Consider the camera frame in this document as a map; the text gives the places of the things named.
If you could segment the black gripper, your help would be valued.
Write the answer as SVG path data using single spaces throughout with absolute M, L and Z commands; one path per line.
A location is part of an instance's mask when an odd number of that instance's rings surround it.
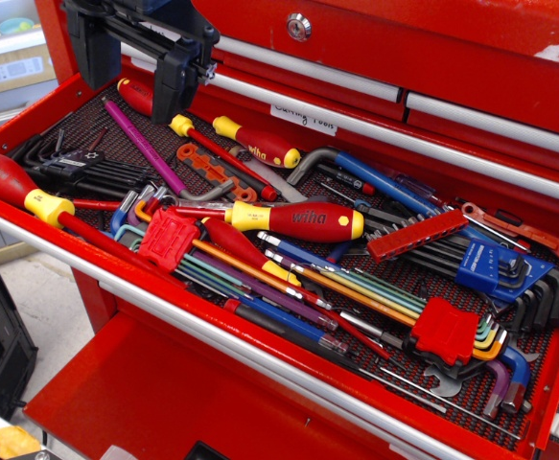
M 220 33 L 190 1 L 65 1 L 63 8 L 80 74 L 91 89 L 119 75 L 124 44 L 157 60 L 154 124 L 168 124 L 191 105 L 197 78 L 214 77 L 211 52 Z

